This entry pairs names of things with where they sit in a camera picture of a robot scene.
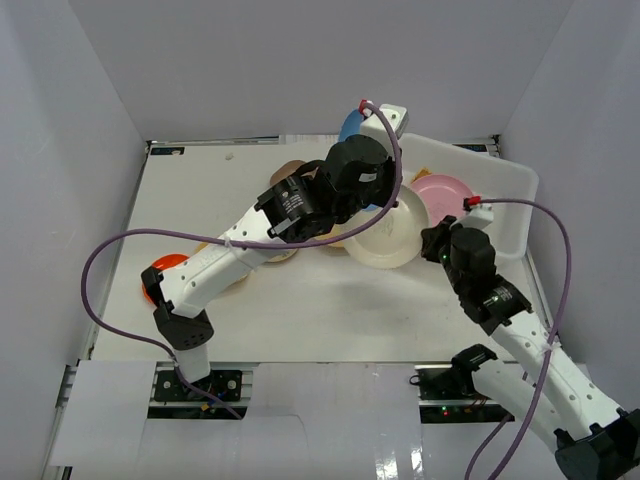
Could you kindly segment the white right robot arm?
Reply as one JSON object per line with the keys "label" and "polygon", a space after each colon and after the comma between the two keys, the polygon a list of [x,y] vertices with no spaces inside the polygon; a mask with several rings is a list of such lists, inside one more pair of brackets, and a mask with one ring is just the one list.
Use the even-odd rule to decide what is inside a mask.
{"label": "white right robot arm", "polygon": [[483,231],[452,216],[421,233],[422,257],[442,266],[467,317],[526,372],[473,345],[438,382],[459,396],[499,403],[551,450],[568,479],[618,479],[639,465],[639,412],[603,393],[546,330],[529,300],[499,275]]}

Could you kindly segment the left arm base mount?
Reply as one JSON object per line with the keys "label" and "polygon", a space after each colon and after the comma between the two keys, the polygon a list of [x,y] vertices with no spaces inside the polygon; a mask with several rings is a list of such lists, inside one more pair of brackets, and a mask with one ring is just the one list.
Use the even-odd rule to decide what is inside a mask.
{"label": "left arm base mount", "polygon": [[174,370],[158,370],[148,408],[150,419],[163,420],[241,420],[249,403],[248,373],[242,370],[212,369],[209,376],[194,382],[196,388],[206,391],[227,403],[236,415],[207,396],[188,388]]}

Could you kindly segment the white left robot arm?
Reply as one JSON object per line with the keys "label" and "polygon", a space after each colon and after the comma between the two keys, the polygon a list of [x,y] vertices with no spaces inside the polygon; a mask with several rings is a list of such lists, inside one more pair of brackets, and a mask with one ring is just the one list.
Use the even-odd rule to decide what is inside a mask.
{"label": "white left robot arm", "polygon": [[155,305],[159,333],[170,344],[177,387],[199,399],[211,387],[207,343],[214,335],[206,306],[286,245],[313,240],[369,205],[384,207],[396,185],[392,155],[361,134],[333,145],[326,158],[307,162],[277,182],[224,234],[184,262],[141,274]]}

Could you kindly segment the cream round plate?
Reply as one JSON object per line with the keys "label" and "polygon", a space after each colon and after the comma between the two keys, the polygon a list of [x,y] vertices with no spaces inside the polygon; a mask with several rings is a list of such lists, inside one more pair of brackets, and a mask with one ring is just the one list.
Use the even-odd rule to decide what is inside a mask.
{"label": "cream round plate", "polygon": [[347,253],[361,264],[394,269],[412,261],[421,251],[421,231],[431,225],[419,196],[402,186],[398,206],[367,230],[342,241]]}

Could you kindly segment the woven bamboo fan-shaped tray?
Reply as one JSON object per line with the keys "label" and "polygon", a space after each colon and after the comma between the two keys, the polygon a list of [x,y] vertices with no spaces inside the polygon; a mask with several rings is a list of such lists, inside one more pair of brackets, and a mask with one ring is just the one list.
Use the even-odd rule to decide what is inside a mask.
{"label": "woven bamboo fan-shaped tray", "polygon": [[415,173],[415,175],[411,179],[411,182],[415,182],[415,181],[419,180],[420,178],[429,176],[431,174],[432,174],[432,172],[428,168],[423,167],[418,172]]}

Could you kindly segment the pink round plate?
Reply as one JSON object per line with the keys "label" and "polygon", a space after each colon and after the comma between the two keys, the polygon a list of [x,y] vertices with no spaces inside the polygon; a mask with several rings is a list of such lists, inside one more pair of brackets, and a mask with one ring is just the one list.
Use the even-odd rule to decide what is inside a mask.
{"label": "pink round plate", "polygon": [[425,205],[432,226],[439,224],[446,216],[463,217],[466,214],[464,199],[473,195],[464,182],[443,174],[423,176],[412,182],[410,188]]}

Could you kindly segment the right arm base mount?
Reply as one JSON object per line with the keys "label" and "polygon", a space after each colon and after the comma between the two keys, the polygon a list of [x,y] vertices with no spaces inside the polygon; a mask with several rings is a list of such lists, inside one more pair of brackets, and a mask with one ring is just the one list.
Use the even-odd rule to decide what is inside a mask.
{"label": "right arm base mount", "polygon": [[418,390],[423,425],[513,422],[514,417],[495,401],[473,388],[458,385],[450,368],[420,368],[409,378]]}

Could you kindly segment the blue round plate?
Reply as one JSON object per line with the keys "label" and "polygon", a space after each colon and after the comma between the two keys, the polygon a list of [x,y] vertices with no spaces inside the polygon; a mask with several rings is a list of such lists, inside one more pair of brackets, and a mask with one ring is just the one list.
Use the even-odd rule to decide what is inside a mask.
{"label": "blue round plate", "polygon": [[360,126],[365,117],[357,110],[351,111],[343,121],[338,134],[338,141],[344,142],[349,137],[360,133]]}

